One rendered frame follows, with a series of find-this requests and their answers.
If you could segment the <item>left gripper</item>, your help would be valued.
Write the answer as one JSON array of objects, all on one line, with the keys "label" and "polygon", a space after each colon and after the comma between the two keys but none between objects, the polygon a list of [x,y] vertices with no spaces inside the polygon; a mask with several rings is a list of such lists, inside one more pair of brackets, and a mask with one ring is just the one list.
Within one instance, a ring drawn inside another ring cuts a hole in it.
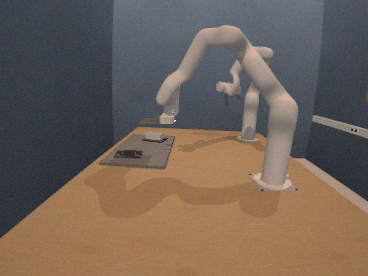
[{"label": "left gripper", "polygon": [[[139,125],[156,124],[157,121],[160,122],[160,124],[173,124],[174,123],[174,117],[178,115],[178,114],[176,114],[176,115],[168,115],[168,114],[164,115],[164,114],[162,116],[160,115],[161,116],[160,119],[159,119],[159,115],[157,115],[156,118],[154,118],[154,119],[144,118],[143,119],[144,122],[139,122]],[[150,122],[151,120],[154,121],[154,122]]]}]

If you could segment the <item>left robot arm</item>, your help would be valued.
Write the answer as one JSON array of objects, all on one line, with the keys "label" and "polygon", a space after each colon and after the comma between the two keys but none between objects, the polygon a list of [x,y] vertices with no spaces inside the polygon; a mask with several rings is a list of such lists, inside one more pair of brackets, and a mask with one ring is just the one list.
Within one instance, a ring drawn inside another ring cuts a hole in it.
[{"label": "left robot arm", "polygon": [[239,28],[224,25],[199,31],[177,71],[163,82],[157,103],[164,106],[164,113],[178,114],[180,86],[193,77],[207,51],[217,47],[227,48],[235,55],[270,107],[262,173],[254,176],[254,182],[269,190],[290,189],[287,169],[298,106]]}]

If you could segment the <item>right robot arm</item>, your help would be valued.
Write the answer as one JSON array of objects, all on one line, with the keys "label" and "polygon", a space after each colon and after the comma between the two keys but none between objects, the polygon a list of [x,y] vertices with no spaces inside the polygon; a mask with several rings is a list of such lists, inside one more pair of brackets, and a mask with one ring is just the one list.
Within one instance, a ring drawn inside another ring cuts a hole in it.
[{"label": "right robot arm", "polygon": [[[269,61],[269,62],[265,62],[267,66],[269,67],[271,59],[274,56],[273,50],[267,47],[254,47],[254,48],[256,49],[256,51],[258,52],[258,54],[261,56],[263,60]],[[233,84],[219,82],[216,85],[217,91],[224,92],[228,96],[233,96],[239,88],[239,85],[240,85],[239,74],[242,70],[243,68],[239,64],[238,60],[236,60],[236,62],[230,69],[230,75],[233,77]],[[256,129],[256,118],[257,118],[257,112],[258,112],[258,106],[259,106],[259,97],[258,97],[259,94],[260,94],[259,90],[251,82],[247,95],[245,96],[242,133],[241,133],[241,136],[237,137],[238,140],[245,141],[245,142],[257,142],[258,141],[255,135],[255,129]]]}]

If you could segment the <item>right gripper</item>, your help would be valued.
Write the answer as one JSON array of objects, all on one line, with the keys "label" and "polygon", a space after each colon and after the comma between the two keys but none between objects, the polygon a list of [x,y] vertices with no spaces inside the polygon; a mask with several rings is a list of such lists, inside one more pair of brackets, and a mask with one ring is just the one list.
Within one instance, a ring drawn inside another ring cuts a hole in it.
[{"label": "right gripper", "polygon": [[[239,97],[240,94],[241,94],[241,87],[239,87],[238,90],[236,91],[236,93],[234,94],[235,96],[237,96],[237,98],[240,98],[239,107],[241,107],[241,97]],[[225,95],[225,97],[226,97],[225,105],[228,105],[227,96],[228,95],[226,94]]]}]

